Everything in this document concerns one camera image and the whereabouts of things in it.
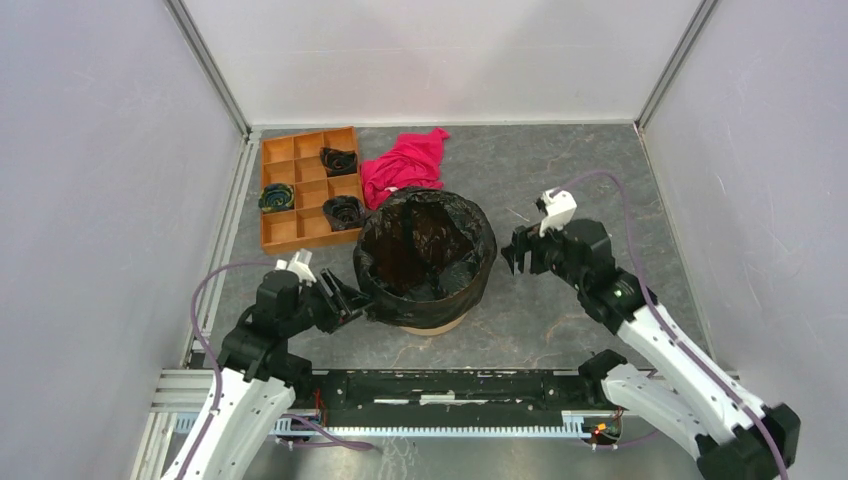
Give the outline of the black trash bag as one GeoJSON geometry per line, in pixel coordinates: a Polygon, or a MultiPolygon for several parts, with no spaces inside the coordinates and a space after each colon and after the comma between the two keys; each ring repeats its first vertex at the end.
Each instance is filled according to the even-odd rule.
{"type": "Polygon", "coordinates": [[[405,187],[366,220],[353,267],[360,291],[373,300],[369,320],[430,327],[481,302],[497,254],[477,203],[450,191],[405,187]]]}

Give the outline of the orange trash bin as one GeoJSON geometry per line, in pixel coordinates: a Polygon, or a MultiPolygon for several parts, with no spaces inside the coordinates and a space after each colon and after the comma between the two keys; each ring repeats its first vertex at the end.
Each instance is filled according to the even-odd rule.
{"type": "Polygon", "coordinates": [[[409,334],[412,334],[412,335],[423,336],[423,337],[438,336],[438,335],[443,335],[443,334],[450,332],[451,330],[455,329],[457,326],[459,326],[462,323],[462,321],[465,319],[466,316],[467,316],[467,313],[464,313],[464,314],[452,319],[451,321],[446,322],[442,325],[438,325],[438,326],[421,327],[421,326],[412,325],[409,322],[401,322],[398,325],[398,327],[401,330],[403,330],[403,331],[405,331],[409,334]]]}

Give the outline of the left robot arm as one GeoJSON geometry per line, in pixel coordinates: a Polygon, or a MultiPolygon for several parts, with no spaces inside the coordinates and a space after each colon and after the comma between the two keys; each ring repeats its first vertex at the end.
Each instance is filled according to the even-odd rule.
{"type": "Polygon", "coordinates": [[[312,364],[290,353],[290,339],[310,329],[333,333],[371,302],[328,270],[314,275],[288,261],[268,272],[219,353],[208,356],[212,386],[164,478],[243,478],[272,426],[313,397],[312,364]]]}

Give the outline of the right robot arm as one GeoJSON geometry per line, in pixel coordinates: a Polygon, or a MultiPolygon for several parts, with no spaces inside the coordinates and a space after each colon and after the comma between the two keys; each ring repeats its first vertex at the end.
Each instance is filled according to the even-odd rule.
{"type": "Polygon", "coordinates": [[[602,223],[519,226],[501,253],[514,273],[550,272],[565,281],[585,313],[665,381],[658,385],[604,351],[580,368],[577,392],[585,405],[610,402],[638,415],[683,448],[705,479],[787,478],[799,416],[786,404],[767,405],[693,343],[640,279],[617,265],[602,223]]]}

